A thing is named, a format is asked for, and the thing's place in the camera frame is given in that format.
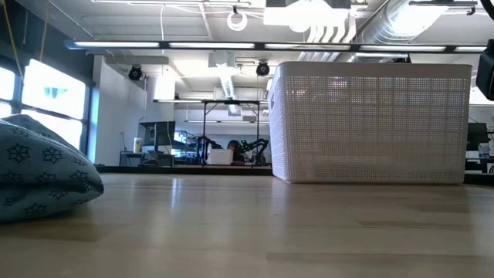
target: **blue fabric cushion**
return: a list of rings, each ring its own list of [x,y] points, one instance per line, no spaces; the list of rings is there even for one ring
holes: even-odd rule
[[[0,221],[42,217],[103,194],[90,161],[26,115],[0,120]]]

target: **white plastic basket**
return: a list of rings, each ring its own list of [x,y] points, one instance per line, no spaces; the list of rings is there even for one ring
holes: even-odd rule
[[[289,62],[269,91],[289,182],[463,182],[471,66]]]

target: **security camera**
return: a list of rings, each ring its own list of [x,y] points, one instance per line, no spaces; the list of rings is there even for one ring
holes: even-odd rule
[[[257,76],[267,76],[269,74],[268,62],[260,61],[255,73],[257,73]]]
[[[129,72],[129,78],[133,81],[140,81],[144,79],[144,73],[142,72],[141,65],[132,65],[132,69]]]

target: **ceiling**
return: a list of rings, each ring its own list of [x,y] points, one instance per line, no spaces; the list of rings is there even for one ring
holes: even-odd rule
[[[16,0],[27,9],[43,18],[45,1]],[[50,24],[78,40],[161,40],[160,6],[133,6],[128,4],[95,3],[91,0],[50,0]],[[357,27],[383,0],[368,0],[368,8],[357,13]],[[254,1],[257,6],[264,6],[263,0]],[[215,41],[250,41],[250,42],[301,42],[307,33],[297,33],[285,26],[263,25],[262,19],[249,16],[248,25],[241,32],[231,30],[226,24],[228,13],[207,14],[202,18],[199,8],[184,7],[192,12],[184,12],[172,7],[163,8],[163,27],[165,40],[215,40]],[[205,7],[206,12],[227,12],[230,8]],[[262,8],[250,8],[250,12],[263,12]],[[494,37],[494,22],[482,15],[466,16],[465,10],[456,10],[456,15],[442,15],[434,25],[422,33],[415,42],[419,43],[474,43],[483,44]],[[161,51],[140,50],[123,53],[126,56],[161,56]],[[183,83],[177,90],[211,90],[219,86],[218,77],[204,77],[198,71],[208,65],[208,51],[165,51],[170,61],[184,76]],[[283,61],[297,60],[299,53],[259,53],[236,52],[236,57],[252,59],[244,63],[239,75],[233,77],[235,86],[260,86],[266,88],[268,78],[255,77],[255,64],[260,59],[267,59],[270,65]],[[454,61],[475,62],[477,57],[463,59],[461,56],[446,57],[441,55],[422,56],[415,61],[453,63]]]

